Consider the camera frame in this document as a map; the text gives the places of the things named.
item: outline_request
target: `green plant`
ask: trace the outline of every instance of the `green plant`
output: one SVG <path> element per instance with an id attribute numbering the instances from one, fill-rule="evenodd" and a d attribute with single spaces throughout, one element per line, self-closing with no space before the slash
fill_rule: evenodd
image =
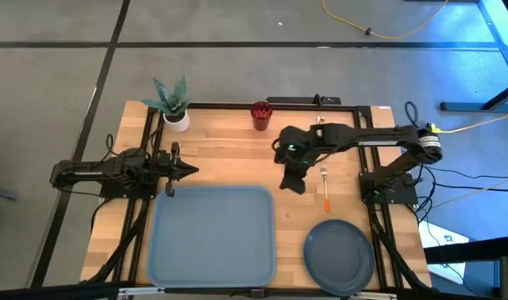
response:
<path id="1" fill-rule="evenodd" d="M 189 101 L 186 100 L 187 86 L 185 75 L 174 86 L 172 93 L 169 93 L 167 87 L 155 78 L 154 87 L 156 87 L 160 101 L 142 100 L 145 105 L 159 110 L 166 116 L 178 116 L 186 111 Z"/>

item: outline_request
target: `gray floor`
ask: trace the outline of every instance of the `gray floor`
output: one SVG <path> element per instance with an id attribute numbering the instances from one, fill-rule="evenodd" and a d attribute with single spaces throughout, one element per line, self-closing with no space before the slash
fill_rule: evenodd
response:
<path id="1" fill-rule="evenodd" d="M 336 14 L 387 34 L 403 33 L 439 3 L 327 0 Z M 109 41 L 122 1 L 0 1 L 0 41 Z M 500 0 L 485 0 L 508 44 Z M 319 1 L 133 1 L 121 41 L 376 41 L 324 14 Z M 451 3 L 406 41 L 492 42 L 474 3 Z M 0 49 L 0 289 L 27 285 L 56 192 L 52 165 L 69 158 L 97 81 L 104 49 Z M 334 95 L 350 105 L 389 105 L 407 124 L 411 100 L 423 122 L 457 128 L 497 115 L 439 112 L 442 101 L 484 102 L 508 86 L 500 52 L 482 49 L 197 48 L 118 49 L 115 52 L 85 159 L 98 159 L 104 138 L 116 133 L 126 100 L 155 98 L 152 77 L 173 84 L 186 74 L 197 102 L 254 102 L 268 96 Z M 508 175 L 508 119 L 442 137 L 439 168 Z M 436 172 L 445 184 L 485 186 L 495 181 Z M 429 177 L 418 188 L 424 195 Z M 96 191 L 94 186 L 77 190 Z M 438 188 L 441 203 L 464 190 Z M 74 196 L 46 284 L 78 280 L 97 201 Z M 475 239 L 508 236 L 508 193 L 489 192 L 437 209 L 430 221 Z M 485 290 L 489 275 L 468 271 Z"/>

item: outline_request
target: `silver fork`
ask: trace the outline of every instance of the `silver fork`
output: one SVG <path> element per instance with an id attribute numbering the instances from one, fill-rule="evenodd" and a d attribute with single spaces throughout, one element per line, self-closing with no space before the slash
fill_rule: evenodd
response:
<path id="1" fill-rule="evenodd" d="M 328 185 L 326 184 L 326 177 L 328 176 L 328 167 L 321 166 L 322 182 L 324 184 L 324 211 L 330 212 L 330 202 L 328 201 Z"/>

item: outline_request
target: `wooden tabletop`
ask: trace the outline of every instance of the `wooden tabletop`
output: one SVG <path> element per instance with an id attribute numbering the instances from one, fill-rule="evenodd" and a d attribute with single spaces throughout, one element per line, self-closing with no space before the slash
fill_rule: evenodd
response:
<path id="1" fill-rule="evenodd" d="M 393 127 L 389 107 L 372 107 L 376 128 Z M 302 247 L 309 231 L 327 219 L 342 219 L 353 223 L 371 239 L 371 228 L 366 207 L 361 202 L 357 174 L 360 160 L 356 148 L 338 153 L 323 162 L 328 168 L 328 191 L 331 212 L 324 212 L 324 189 L 319 166 L 312 167 L 306 181 L 306 193 L 295 194 L 278 188 L 283 166 L 273 162 L 272 141 L 281 129 L 293 125 L 309 129 L 319 112 L 275 110 L 266 131 L 252 128 L 248 110 L 189 109 L 191 126 L 185 132 L 164 130 L 161 149 L 167 151 L 172 142 L 179 142 L 184 162 L 200 168 L 200 171 L 183 178 L 177 186 L 196 185 L 261 185 L 271 190 L 274 197 L 276 231 L 276 276 L 270 288 L 319 288 L 309 276 L 302 259 Z M 346 123 L 353 126 L 349 112 L 322 112 L 326 123 Z M 114 151 L 137 148 L 147 115 L 147 107 L 139 102 L 127 102 L 117 133 Z M 157 114 L 153 127 L 157 124 Z M 386 165 L 400 156 L 398 147 L 379 148 L 381 164 Z M 369 169 L 373 169 L 369 157 Z M 160 182 L 163 189 L 165 179 Z M 95 228 L 87 249 L 81 279 L 88 279 L 106 262 L 119 243 L 122 223 L 127 208 L 126 199 L 115 199 L 97 213 Z M 431 285 L 424 251 L 415 216 L 402 205 L 390 205 L 396 246 L 419 279 Z M 138 284 L 150 284 L 147 279 L 147 248 L 152 228 L 153 202 L 147 218 L 142 244 L 142 254 L 137 270 Z M 127 258 L 132 249 L 127 250 Z M 383 249 L 386 278 L 394 285 L 389 255 Z M 130 259 L 125 259 L 122 278 L 127 278 Z M 366 289 L 379 288 L 375 275 Z"/>

